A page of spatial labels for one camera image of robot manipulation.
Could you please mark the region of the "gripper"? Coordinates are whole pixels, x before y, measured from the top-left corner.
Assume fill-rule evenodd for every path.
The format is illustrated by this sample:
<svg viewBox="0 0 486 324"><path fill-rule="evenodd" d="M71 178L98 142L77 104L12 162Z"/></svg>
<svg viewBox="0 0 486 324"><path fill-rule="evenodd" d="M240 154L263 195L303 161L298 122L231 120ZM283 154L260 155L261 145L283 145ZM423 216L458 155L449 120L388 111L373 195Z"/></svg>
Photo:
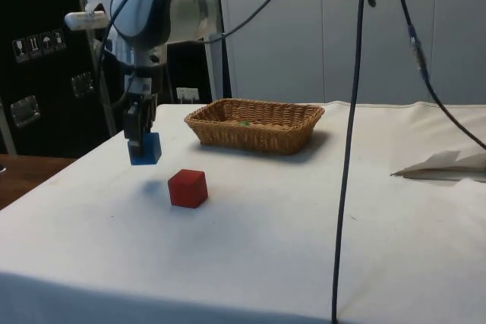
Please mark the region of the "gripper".
<svg viewBox="0 0 486 324"><path fill-rule="evenodd" d="M123 130L129 153L142 157L144 124L142 109L154 111L157 105L157 76L155 68L135 68L125 76L127 101L123 114Z"/></svg>

